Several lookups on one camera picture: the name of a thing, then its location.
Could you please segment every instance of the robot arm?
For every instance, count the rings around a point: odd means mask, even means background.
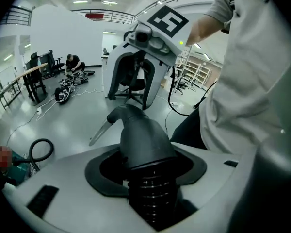
[[[138,24],[125,41],[109,55],[104,84],[109,99],[114,99],[120,82],[131,70],[135,60],[143,61],[147,81],[143,95],[145,110],[151,106],[168,67],[185,48],[191,24],[181,14],[167,5],[138,18]]]

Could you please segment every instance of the desk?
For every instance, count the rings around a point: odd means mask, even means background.
[[[43,94],[40,95],[40,97],[38,96],[35,88],[34,88],[34,83],[32,83],[31,79],[30,79],[30,73],[34,72],[34,71],[39,71],[40,68],[45,67],[47,65],[47,63],[43,63],[39,66],[30,68],[29,70],[25,71],[24,73],[22,73],[21,75],[19,75],[18,77],[16,77],[12,82],[15,82],[17,80],[19,80],[20,78],[23,78],[25,86],[27,88],[29,97],[32,100],[32,106],[35,106],[37,104],[39,104],[40,102],[42,102],[46,97],[47,97],[47,92],[44,88],[43,85],[43,81],[42,81],[42,75],[38,75],[39,76],[39,82],[41,84],[41,88],[43,90]]]
[[[4,94],[6,92],[10,92],[11,90],[14,91],[14,96],[9,101],[7,101]],[[20,88],[19,88],[17,80],[13,80],[11,83],[9,83],[9,85],[6,88],[4,88],[0,92],[0,102],[1,102],[2,106],[4,107],[4,109],[5,109],[5,107],[8,107],[11,104],[11,102],[18,96],[19,93],[20,93]]]

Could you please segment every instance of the spring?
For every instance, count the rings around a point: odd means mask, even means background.
[[[129,179],[129,204],[155,230],[173,224],[177,201],[176,180],[151,171]]]

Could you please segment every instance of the kneeling person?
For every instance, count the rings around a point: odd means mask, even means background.
[[[67,75],[67,70],[76,71],[79,69],[84,71],[85,63],[81,62],[78,56],[68,54],[66,65],[65,65],[65,75]]]

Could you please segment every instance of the person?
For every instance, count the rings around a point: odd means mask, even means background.
[[[291,30],[272,0],[215,0],[193,24],[187,45],[219,30],[229,32],[220,77],[171,141],[243,154],[282,132],[267,96],[291,68]]]
[[[78,56],[68,54],[66,65],[65,65],[65,75],[67,75],[67,70],[71,70],[74,72],[79,69],[84,71],[85,63],[81,62]]]

